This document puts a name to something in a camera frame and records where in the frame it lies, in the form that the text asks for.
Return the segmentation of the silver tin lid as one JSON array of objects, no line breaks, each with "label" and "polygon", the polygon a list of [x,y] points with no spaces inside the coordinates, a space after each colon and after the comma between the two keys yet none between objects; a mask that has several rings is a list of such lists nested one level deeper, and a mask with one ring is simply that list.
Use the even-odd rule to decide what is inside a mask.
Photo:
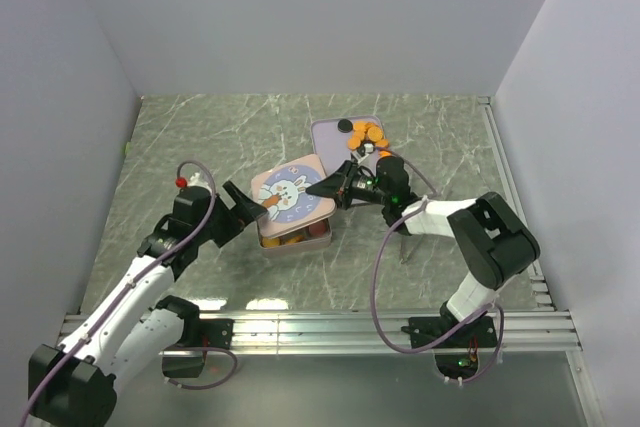
[{"label": "silver tin lid", "polygon": [[326,177],[316,154],[256,175],[251,180],[252,199],[267,209],[267,215],[258,221],[259,234],[281,237],[332,216],[337,210],[336,203],[307,191]]}]

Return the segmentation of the square cookie tin with liners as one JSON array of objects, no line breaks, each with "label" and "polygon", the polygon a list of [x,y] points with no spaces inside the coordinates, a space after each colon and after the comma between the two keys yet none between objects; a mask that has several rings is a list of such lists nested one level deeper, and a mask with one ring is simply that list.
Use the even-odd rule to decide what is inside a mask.
[{"label": "square cookie tin with liners", "polygon": [[280,237],[268,238],[258,234],[258,239],[263,255],[275,258],[328,247],[332,229],[329,220],[324,219]]}]

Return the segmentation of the metal tongs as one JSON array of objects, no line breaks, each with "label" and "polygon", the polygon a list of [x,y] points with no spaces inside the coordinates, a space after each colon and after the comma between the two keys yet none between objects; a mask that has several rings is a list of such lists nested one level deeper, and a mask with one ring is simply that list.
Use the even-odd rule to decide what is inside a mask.
[{"label": "metal tongs", "polygon": [[403,206],[401,216],[406,217],[403,226],[410,236],[418,236],[418,240],[411,246],[408,240],[402,239],[400,244],[400,263],[408,263],[417,252],[421,242],[428,235],[452,238],[448,216],[451,214],[452,204],[445,200],[435,200],[428,195]]}]

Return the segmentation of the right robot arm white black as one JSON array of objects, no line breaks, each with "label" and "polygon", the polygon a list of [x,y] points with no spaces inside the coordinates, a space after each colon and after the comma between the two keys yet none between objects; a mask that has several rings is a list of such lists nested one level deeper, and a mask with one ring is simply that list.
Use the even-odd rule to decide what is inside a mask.
[{"label": "right robot arm white black", "polygon": [[355,200],[382,207],[387,231],[372,272],[372,314],[377,313],[379,265],[393,235],[453,239],[468,272],[441,308],[440,333],[449,345],[462,346],[474,336],[474,322],[494,304],[503,287],[539,258],[540,246],[500,194],[488,192],[462,201],[434,200],[413,192],[409,170],[426,179],[412,163],[386,151],[374,174],[349,160],[306,192],[331,199],[342,210],[349,209]]}]

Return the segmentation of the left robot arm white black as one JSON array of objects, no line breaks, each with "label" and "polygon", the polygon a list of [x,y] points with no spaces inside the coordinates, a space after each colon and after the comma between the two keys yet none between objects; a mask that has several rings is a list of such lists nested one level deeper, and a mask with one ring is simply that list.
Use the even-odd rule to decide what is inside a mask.
[{"label": "left robot arm white black", "polygon": [[232,182],[223,187],[234,200],[227,207],[213,185],[180,187],[170,213],[141,243],[124,277],[100,306],[58,345],[39,346],[28,366],[25,418],[58,426],[103,426],[120,390],[163,351],[229,355],[230,340],[210,340],[197,305],[166,291],[194,262],[200,247],[222,247],[267,209]]}]

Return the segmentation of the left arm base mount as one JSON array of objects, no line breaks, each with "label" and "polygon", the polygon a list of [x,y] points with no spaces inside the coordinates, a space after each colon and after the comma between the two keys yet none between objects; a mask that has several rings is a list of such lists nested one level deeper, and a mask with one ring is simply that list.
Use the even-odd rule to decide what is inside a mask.
[{"label": "left arm base mount", "polygon": [[214,385],[229,380],[238,367],[237,356],[231,351],[234,321],[231,319],[198,320],[188,322],[179,340],[162,355],[162,374],[173,384],[182,379],[202,379],[208,367],[220,375]]}]

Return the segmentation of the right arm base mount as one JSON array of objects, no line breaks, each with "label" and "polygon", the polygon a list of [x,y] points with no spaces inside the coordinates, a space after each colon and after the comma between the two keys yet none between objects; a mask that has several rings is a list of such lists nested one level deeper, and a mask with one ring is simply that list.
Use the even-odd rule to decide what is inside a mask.
[{"label": "right arm base mount", "polygon": [[[447,321],[442,317],[411,317],[401,328],[409,335],[413,349],[432,343],[448,330]],[[438,373],[445,381],[455,381],[459,385],[475,380],[497,361],[503,338],[503,319],[495,326],[491,317],[483,315],[464,325],[434,347]]]}]

